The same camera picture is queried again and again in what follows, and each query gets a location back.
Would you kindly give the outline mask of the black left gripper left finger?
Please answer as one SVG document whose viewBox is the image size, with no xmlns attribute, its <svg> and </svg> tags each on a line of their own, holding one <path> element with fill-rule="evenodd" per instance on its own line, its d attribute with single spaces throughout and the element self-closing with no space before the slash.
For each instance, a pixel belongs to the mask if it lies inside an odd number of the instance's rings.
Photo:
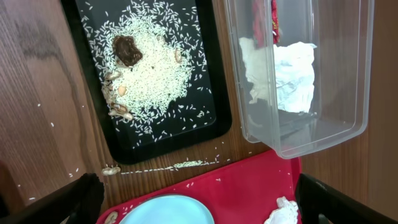
<svg viewBox="0 0 398 224">
<path fill-rule="evenodd" d="M 104 184 L 94 174 L 79 179 L 1 218 L 1 223 L 96 223 L 104 200 Z"/>
</svg>

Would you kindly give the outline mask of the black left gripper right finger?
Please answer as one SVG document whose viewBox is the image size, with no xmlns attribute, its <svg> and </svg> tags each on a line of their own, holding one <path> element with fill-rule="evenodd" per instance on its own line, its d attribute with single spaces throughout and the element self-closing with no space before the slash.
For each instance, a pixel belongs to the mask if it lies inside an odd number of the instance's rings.
<svg viewBox="0 0 398 224">
<path fill-rule="evenodd" d="M 397 224 L 308 174 L 299 175 L 295 199 L 302 223 Z"/>
</svg>

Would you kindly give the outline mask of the large light blue plate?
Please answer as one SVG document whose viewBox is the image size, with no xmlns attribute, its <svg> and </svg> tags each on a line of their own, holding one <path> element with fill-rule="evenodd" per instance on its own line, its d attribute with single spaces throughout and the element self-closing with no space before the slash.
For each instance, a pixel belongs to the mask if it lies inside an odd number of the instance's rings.
<svg viewBox="0 0 398 224">
<path fill-rule="evenodd" d="M 200 201 L 184 195 L 152 198 L 129 212 L 120 224 L 215 224 Z"/>
</svg>

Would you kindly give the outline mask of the white paper napkin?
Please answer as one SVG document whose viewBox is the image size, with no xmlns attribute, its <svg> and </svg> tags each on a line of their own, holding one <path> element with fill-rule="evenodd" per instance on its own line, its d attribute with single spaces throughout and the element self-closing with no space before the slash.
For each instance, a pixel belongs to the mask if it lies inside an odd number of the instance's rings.
<svg viewBox="0 0 398 224">
<path fill-rule="evenodd" d="M 315 71 L 313 43 L 296 42 L 286 47 L 274 45 L 274 62 L 266 62 L 265 47 L 255 48 L 253 39 L 239 39 L 245 76 L 252 83 L 250 104 L 258 100 L 268 100 L 269 66 L 275 69 L 275 84 L 277 92 L 277 107 L 290 113 L 308 113 L 313 100 Z"/>
</svg>

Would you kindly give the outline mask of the brown food scraps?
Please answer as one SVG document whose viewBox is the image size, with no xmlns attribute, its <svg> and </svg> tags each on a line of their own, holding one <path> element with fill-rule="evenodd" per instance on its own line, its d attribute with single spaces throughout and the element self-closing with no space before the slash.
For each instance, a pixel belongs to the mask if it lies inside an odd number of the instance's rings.
<svg viewBox="0 0 398 224">
<path fill-rule="evenodd" d="M 173 2 L 127 1 L 120 16 L 111 20 L 107 12 L 98 28 L 83 17 L 106 112 L 134 125 L 140 137 L 154 133 L 169 104 L 187 97 L 194 70 L 207 65 L 198 43 L 198 10 L 178 12 Z"/>
</svg>

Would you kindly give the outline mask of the red snack wrapper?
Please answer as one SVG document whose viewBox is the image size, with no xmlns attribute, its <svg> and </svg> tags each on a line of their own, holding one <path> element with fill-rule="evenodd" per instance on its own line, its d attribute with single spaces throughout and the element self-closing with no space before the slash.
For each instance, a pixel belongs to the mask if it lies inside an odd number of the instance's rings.
<svg viewBox="0 0 398 224">
<path fill-rule="evenodd" d="M 280 39 L 279 21 L 277 15 L 277 1 L 271 0 L 271 18 L 272 18 L 272 38 L 273 43 L 277 44 Z M 254 32 L 254 40 L 257 47 L 264 46 L 265 34 L 265 7 L 263 0 L 252 1 L 253 22 L 252 29 Z"/>
</svg>

